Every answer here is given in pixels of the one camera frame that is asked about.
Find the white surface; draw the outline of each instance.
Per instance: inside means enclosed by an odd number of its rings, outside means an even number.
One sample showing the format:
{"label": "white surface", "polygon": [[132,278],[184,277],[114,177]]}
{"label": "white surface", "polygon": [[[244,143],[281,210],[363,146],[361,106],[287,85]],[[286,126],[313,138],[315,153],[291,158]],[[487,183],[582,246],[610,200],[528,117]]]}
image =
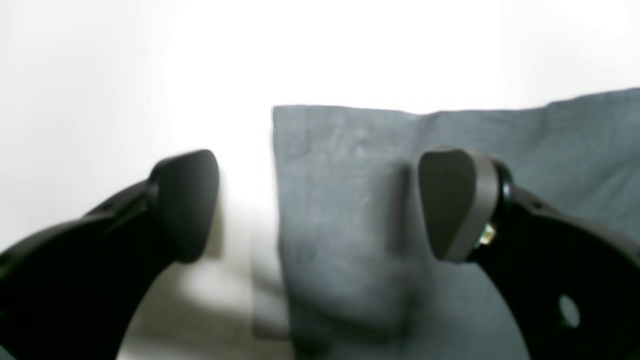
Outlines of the white surface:
{"label": "white surface", "polygon": [[[1,1],[0,248],[211,149],[222,257],[163,274],[121,359],[289,359],[251,335],[252,269],[281,281],[273,105],[526,108],[638,86],[639,19],[631,0]],[[280,295],[256,295],[264,321],[285,324]]]}

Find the hole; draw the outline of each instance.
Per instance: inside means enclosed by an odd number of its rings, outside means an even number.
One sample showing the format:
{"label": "hole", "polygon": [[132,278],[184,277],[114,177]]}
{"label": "hole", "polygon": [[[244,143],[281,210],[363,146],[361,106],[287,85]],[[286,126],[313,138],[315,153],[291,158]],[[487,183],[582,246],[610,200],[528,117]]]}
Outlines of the hole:
{"label": "hole", "polygon": [[569,327],[576,328],[580,325],[580,311],[573,299],[567,295],[560,296],[560,313],[562,313],[564,323]]}

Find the white wall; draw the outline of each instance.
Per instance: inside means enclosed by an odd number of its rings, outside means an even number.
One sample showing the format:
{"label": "white wall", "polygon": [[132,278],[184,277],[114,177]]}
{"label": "white wall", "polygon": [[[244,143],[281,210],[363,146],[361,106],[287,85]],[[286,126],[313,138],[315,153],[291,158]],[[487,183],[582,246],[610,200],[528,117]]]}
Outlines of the white wall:
{"label": "white wall", "polygon": [[[121,358],[289,359],[250,332],[251,259],[280,282],[271,106],[526,108],[638,86],[639,19],[631,0],[3,0],[0,249],[211,149],[222,258],[163,274]],[[271,303],[259,316],[285,324]]]}

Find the gray fabric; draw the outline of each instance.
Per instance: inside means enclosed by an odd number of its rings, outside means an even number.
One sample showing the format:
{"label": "gray fabric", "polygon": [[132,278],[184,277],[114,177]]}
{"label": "gray fabric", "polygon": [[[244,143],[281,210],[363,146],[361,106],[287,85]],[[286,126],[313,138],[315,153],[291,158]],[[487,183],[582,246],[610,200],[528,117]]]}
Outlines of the gray fabric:
{"label": "gray fabric", "polygon": [[431,254],[417,161],[439,145],[487,152],[559,210],[640,239],[639,118],[636,89],[522,111],[276,107],[280,255],[298,359],[527,359],[480,269]]}

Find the white background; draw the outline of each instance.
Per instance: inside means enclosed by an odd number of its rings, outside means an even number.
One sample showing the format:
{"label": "white background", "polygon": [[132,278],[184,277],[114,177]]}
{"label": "white background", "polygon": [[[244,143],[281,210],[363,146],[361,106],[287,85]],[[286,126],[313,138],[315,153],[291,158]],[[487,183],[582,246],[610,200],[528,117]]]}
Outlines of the white background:
{"label": "white background", "polygon": [[286,315],[250,276],[280,281],[273,105],[519,109],[635,87],[638,20],[623,0],[1,0],[0,250],[210,149],[221,257],[163,274],[120,358],[290,359],[251,334],[254,296],[264,321]]}

